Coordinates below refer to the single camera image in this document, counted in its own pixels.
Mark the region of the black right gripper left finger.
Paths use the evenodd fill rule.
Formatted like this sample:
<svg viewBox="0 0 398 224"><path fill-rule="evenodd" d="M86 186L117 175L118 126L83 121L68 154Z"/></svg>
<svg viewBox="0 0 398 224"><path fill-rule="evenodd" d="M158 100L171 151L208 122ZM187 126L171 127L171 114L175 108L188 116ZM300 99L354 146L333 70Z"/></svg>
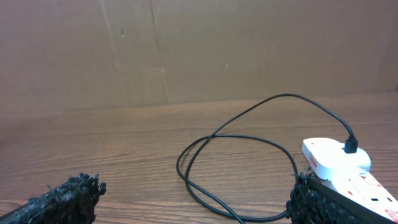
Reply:
<svg viewBox="0 0 398 224"><path fill-rule="evenodd" d="M95 206L106 193L99 175L80 173L21 207L1 215L1 224L92 224Z"/></svg>

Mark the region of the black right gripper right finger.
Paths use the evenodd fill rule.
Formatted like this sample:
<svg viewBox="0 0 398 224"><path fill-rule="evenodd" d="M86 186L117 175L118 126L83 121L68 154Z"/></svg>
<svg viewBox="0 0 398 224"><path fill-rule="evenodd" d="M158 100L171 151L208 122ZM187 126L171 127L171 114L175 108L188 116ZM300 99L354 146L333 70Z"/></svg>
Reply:
<svg viewBox="0 0 398 224"><path fill-rule="evenodd" d="M286 203L287 217L292 223L393 223L339 196L334 190L325 187L313 172L299 172L294 177L295 185Z"/></svg>

